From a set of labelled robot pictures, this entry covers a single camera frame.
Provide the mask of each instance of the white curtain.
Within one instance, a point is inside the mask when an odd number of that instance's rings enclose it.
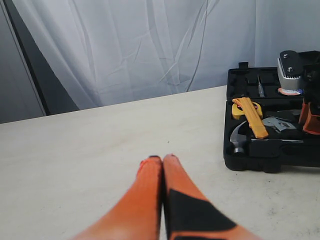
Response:
[[[319,0],[13,0],[80,109],[224,85],[320,48]]]

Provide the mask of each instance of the screwdriver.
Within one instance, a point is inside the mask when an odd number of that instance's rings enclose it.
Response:
[[[256,77],[258,78],[258,91],[259,91],[260,98],[265,98],[266,97],[265,91],[264,91],[264,88],[262,87],[260,76],[257,75]]]

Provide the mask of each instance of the tool kit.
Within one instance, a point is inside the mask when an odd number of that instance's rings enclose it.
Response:
[[[320,52],[283,51],[277,62],[240,62],[228,72],[223,156],[230,170],[320,167]]]

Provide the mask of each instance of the orange tool handle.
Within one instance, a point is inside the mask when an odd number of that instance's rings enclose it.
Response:
[[[251,99],[249,97],[235,98],[232,100],[235,104],[238,104],[252,129],[254,136],[257,139],[265,139],[268,137],[268,132],[262,120],[260,119]]]
[[[158,240],[162,171],[160,157],[142,161],[135,182],[121,200],[73,240]]]
[[[217,210],[192,182],[175,155],[164,158],[163,169],[168,240],[261,239]]]

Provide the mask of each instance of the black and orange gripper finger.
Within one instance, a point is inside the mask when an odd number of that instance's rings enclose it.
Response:
[[[120,201],[73,240],[159,239],[162,174],[160,157],[143,160],[133,185]]]
[[[218,211],[192,182],[175,155],[165,156],[163,170],[168,240],[261,239]]]

